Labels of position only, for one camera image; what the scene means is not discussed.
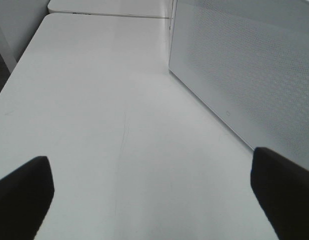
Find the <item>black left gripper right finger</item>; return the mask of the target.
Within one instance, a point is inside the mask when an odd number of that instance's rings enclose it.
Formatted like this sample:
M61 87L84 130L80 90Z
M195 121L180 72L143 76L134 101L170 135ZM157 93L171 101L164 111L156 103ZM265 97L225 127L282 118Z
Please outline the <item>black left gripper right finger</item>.
M280 240L309 240L309 171L266 147L253 152L252 191Z

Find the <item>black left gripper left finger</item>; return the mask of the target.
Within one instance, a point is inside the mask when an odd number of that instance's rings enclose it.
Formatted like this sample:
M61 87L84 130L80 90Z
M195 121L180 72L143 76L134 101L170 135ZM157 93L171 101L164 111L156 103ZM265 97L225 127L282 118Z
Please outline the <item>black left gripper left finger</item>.
M33 240L54 193L46 156L29 160L0 179L0 240Z

